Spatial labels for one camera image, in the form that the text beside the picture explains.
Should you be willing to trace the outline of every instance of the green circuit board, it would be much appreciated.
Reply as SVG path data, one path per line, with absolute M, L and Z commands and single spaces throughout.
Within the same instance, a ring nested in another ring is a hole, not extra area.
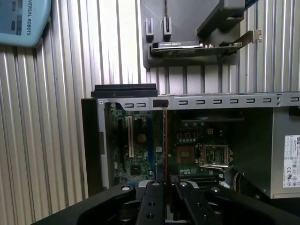
M 202 120 L 183 120 L 180 112 L 169 114 L 168 163 L 177 165 L 181 178 L 188 177 L 223 177 L 220 168 L 201 167 L 200 157 L 205 157 L 206 164 L 225 164 L 228 127 L 222 122 Z
M 163 111 L 124 111 L 116 104 L 110 105 L 109 112 L 115 185 L 156 179 L 156 166 L 163 165 L 164 156 L 181 179 L 223 177 L 220 167 L 204 165 L 228 163 L 226 123 L 185 119 L 178 111 L 168 111 L 165 122 Z
M 110 140 L 116 140 L 112 142 L 114 184 L 153 180 L 155 164 L 163 160 L 162 113 L 124 111 L 111 104 L 110 124 Z

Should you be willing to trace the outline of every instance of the pcie slot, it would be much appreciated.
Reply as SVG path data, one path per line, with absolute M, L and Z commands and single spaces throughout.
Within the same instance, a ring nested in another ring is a hole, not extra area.
M 134 141 L 133 141 L 133 120 L 132 116 L 127 116 L 127 127 L 128 127 L 128 151 L 129 151 L 129 158 L 133 158 L 135 151 L 134 151 Z

